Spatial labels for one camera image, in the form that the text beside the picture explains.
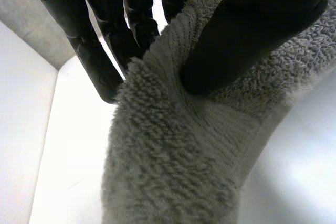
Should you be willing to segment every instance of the fluffy terry cloth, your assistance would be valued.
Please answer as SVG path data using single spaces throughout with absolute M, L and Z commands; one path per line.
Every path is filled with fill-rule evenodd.
M 188 0 L 131 64 L 109 136 L 102 223 L 237 223 L 239 190 L 272 132 L 335 68 L 329 0 L 318 22 L 229 87 L 189 95 L 179 69 L 220 1 Z

